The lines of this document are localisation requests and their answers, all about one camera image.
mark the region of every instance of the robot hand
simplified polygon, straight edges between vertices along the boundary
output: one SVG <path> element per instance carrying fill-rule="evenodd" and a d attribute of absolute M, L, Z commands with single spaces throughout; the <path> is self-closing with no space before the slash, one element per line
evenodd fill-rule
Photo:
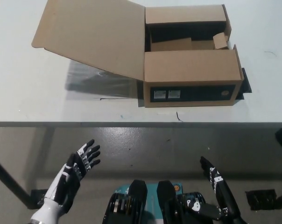
<path fill-rule="evenodd" d="M 204 170 L 204 175 L 210 181 L 216 194 L 217 201 L 224 215 L 224 223 L 246 224 L 246 222 L 240 217 L 239 207 L 231 190 L 219 171 L 203 156 L 200 159 L 200 163 L 202 169 Z"/>
<path fill-rule="evenodd" d="M 80 187 L 80 181 L 91 168 L 100 163 L 99 146 L 91 148 L 94 140 L 72 153 L 52 182 L 44 197 L 43 206 L 31 217 L 31 223 L 57 224 L 59 217 L 67 213 Z"/>

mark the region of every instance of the table leg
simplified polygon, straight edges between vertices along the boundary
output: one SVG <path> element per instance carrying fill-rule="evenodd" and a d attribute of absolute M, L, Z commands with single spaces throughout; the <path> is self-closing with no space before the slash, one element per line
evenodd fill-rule
<path fill-rule="evenodd" d="M 38 209 L 43 204 L 45 190 L 33 190 L 29 195 L 0 164 L 0 181 L 28 208 Z"/>

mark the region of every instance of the open cardboard box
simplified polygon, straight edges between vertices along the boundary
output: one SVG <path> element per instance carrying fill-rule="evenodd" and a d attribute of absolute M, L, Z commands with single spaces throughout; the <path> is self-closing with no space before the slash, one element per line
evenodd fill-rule
<path fill-rule="evenodd" d="M 48 0 L 32 46 L 144 81 L 146 107 L 233 105 L 243 81 L 224 5 Z"/>

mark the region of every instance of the white table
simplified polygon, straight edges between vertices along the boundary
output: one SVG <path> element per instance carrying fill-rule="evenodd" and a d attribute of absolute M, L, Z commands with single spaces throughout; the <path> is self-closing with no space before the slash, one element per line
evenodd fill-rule
<path fill-rule="evenodd" d="M 135 80 L 101 73 L 91 82 L 98 70 L 31 47 L 46 1 L 0 0 L 0 126 L 282 126 L 282 1 L 134 0 L 145 6 L 226 4 L 230 41 L 253 93 L 234 106 L 189 108 L 138 107 Z M 96 90 L 99 84 L 106 92 Z"/>

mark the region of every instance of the floor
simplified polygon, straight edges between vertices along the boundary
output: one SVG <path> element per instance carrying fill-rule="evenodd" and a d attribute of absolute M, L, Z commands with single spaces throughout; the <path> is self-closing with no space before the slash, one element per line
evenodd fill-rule
<path fill-rule="evenodd" d="M 0 128 L 0 163 L 28 192 L 47 188 L 69 154 L 90 138 L 101 145 L 102 162 L 82 181 L 62 224 L 99 224 L 111 194 L 134 178 L 181 182 L 216 204 L 199 158 L 209 159 L 227 178 L 243 218 L 253 224 L 280 223 L 282 210 L 250 211 L 245 191 L 282 194 L 282 148 L 276 129 L 247 128 Z M 0 182 L 0 224 L 26 223 L 28 210 Z"/>

